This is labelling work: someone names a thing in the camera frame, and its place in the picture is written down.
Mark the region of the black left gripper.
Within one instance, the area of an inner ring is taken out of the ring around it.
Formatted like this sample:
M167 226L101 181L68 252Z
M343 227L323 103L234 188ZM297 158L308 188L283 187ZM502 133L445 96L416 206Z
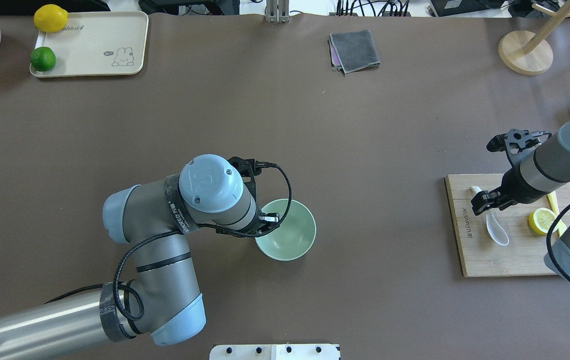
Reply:
M223 230L217 229L215 232L222 235L230 235L234 237L256 237L256 235L265 235L276 230L280 227L280 214L278 212L264 213L261 210L256 210L255 214L248 218L249 214L243 219L249 219L247 224L242 227L237 223L234 224L235 228L225 227L219 224Z

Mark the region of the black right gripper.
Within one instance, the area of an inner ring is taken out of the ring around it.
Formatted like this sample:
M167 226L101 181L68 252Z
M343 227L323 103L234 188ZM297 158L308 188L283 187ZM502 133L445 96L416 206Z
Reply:
M473 190L472 210L479 216L483 212L518 204L531 204L540 199L540 191L527 183L520 170L513 167L504 173L502 182L495 190Z

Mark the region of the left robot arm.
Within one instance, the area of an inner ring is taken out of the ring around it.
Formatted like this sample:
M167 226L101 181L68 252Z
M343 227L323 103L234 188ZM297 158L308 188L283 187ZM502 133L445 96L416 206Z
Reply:
M256 200L255 176L269 168L279 166L208 153L109 196L104 227L130 246L112 281L0 317L0 360L49 360L145 333L159 346L197 335L206 316L187 235L209 228L252 239L276 230L285 215L262 212Z

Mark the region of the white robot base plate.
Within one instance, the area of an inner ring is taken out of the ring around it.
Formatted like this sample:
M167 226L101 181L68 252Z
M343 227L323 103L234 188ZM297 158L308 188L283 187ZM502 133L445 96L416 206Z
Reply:
M219 344L212 347L210 360L340 360L338 344Z

